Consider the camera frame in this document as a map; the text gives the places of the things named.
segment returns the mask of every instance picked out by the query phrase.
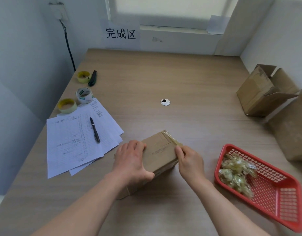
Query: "tape roll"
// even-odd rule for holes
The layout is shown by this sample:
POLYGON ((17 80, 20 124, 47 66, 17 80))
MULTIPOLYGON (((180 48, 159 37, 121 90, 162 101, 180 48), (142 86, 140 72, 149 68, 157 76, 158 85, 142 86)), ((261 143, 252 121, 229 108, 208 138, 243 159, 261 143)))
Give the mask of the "tape roll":
POLYGON ((77 103, 71 98, 66 98, 59 101, 57 107, 60 112, 64 114, 69 114, 77 109, 77 103))
POLYGON ((89 88, 79 88, 75 95, 80 103, 90 103, 94 98, 92 91, 89 88))
POLYGON ((78 73, 77 79, 80 83, 86 84, 91 79, 91 74, 88 71, 81 71, 78 73))

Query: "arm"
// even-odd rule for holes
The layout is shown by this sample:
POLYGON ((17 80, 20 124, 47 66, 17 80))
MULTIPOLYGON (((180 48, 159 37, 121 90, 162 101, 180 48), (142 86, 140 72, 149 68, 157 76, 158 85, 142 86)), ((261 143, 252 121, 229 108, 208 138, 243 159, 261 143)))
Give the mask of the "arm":
POLYGON ((188 146, 175 148, 179 172, 199 197, 220 236, 269 236, 229 202, 204 175, 202 157, 188 146))
POLYGON ((32 236, 96 236, 118 193, 129 184, 154 178, 154 173, 146 171, 142 164, 145 147, 136 140, 120 146, 113 171, 32 236))

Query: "stack of papers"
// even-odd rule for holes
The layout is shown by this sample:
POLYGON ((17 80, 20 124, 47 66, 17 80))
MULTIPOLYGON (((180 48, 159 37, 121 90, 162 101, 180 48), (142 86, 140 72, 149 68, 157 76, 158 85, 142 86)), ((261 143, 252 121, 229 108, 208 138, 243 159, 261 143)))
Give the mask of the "stack of papers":
POLYGON ((78 173, 122 142, 124 131, 94 98, 81 104, 70 114, 58 114, 47 119, 47 174, 48 179, 69 171, 78 173), (97 143, 90 122, 93 119, 101 140, 97 143))

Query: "forearm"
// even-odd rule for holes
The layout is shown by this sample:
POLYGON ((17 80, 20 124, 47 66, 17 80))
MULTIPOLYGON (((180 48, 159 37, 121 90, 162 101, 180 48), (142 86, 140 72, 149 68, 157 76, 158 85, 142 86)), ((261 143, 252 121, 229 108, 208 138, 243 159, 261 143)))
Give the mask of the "forearm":
POLYGON ((124 177, 111 172, 84 196, 32 236, 96 236, 117 194, 126 185, 124 177))
POLYGON ((206 179, 190 184, 209 214, 219 236, 268 236, 206 179))

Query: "red plastic basket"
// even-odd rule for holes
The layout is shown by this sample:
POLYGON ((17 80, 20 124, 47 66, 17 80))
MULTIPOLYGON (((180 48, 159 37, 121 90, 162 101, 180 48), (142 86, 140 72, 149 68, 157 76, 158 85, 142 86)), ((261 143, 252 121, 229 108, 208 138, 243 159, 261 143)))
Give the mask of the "red plastic basket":
POLYGON ((273 165, 234 146, 225 144, 214 173, 215 181, 239 198, 260 210, 265 215, 283 224, 294 232, 302 232, 302 187, 297 179, 273 165), (224 184, 219 178, 223 156, 237 153, 257 167, 257 178, 247 177, 254 193, 252 199, 224 184))

